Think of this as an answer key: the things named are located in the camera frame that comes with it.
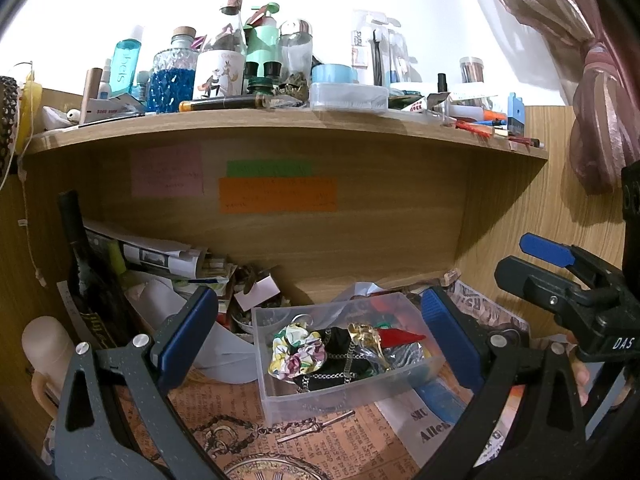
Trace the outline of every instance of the blue liquid bottle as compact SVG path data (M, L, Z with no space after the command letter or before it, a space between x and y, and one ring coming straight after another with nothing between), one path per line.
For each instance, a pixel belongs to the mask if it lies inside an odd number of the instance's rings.
M111 58L111 77L109 78L112 96L131 93L144 30L145 28L141 25L136 25L130 36L116 45Z
M180 102L193 97L198 53L191 48L196 30L178 27L171 48L158 52L149 79L146 111L159 114L177 112Z

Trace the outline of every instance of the wooden shelf board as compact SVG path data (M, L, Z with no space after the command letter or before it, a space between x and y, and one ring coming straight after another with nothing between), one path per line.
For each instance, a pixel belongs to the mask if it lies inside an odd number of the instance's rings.
M97 140L141 136L158 132L189 130L228 130L229 128L279 128L287 130L307 128L315 130L376 133L450 142L489 150L517 153L548 159L546 150L509 142L506 139L483 139L455 128L427 124L420 116L406 118L403 112L390 111L384 116L354 112L311 110L212 110L179 114L160 114L110 123L73 127L34 137L28 153L46 152L64 146L88 144Z

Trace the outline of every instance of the orange sticky note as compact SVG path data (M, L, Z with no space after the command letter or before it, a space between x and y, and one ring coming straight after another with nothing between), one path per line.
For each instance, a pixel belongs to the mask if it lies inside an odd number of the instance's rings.
M334 178L221 178L221 213L337 211Z

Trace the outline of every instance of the clamp screw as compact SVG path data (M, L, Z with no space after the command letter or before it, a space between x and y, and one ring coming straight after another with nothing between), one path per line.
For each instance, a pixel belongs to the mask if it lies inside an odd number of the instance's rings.
M81 343L78 343L78 346L76 346L76 354L86 354L89 348L89 343L82 341Z
M551 351L556 355L562 355L564 353L564 347L558 342L553 342L551 343Z
M500 334L493 334L489 341L491 342L491 344L497 348L503 348L505 346L507 346L507 338L505 338L505 336L500 335Z
M133 338L133 346L136 348L142 348L149 343L149 336L147 334L138 334Z

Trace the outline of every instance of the curtain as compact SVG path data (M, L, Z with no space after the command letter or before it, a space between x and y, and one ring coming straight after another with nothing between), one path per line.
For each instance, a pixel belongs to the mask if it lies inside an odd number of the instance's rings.
M588 194L620 187L622 168L640 159L640 50L628 44L635 41L603 24L597 0L499 1L542 34L561 78L577 83L569 160L578 180Z

